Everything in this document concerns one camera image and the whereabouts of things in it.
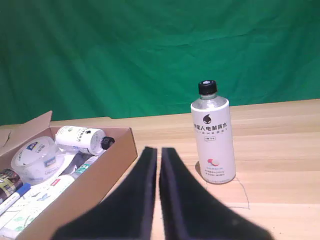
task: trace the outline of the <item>cardboard flap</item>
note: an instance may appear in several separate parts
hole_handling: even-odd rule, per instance
[[[0,148],[3,147],[9,139],[11,129],[1,128],[0,129]]]
[[[35,136],[49,127],[52,111],[48,111],[26,123],[11,130],[9,139],[4,147],[9,150],[23,143],[25,140]]]

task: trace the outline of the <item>marker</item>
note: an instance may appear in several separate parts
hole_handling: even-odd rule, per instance
[[[10,208],[21,196],[28,192],[30,188],[31,185],[29,183],[25,183],[11,196],[4,200],[4,202],[0,204],[0,215]]]

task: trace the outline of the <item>bottle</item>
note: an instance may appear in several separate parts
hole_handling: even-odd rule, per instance
[[[0,204],[23,185],[20,176],[11,169],[0,171]]]
[[[55,135],[55,143],[68,152],[100,155],[115,142],[112,137],[97,128],[63,126]]]
[[[200,98],[191,104],[196,146],[202,177],[213,184],[230,182],[236,176],[228,99],[217,95],[217,84],[198,84]]]

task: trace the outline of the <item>plastic lid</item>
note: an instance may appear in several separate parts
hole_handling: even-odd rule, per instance
[[[200,95],[209,95],[215,94],[217,90],[217,83],[214,80],[206,80],[198,83],[199,94]]]
[[[102,138],[101,147],[102,149],[107,150],[114,143],[115,143],[115,139],[113,137],[105,136],[104,138]]]

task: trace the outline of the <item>clear plastic container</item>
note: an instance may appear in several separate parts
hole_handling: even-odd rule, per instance
[[[11,167],[24,183],[36,185],[54,175],[62,166],[64,155],[48,136],[29,141],[13,156]]]

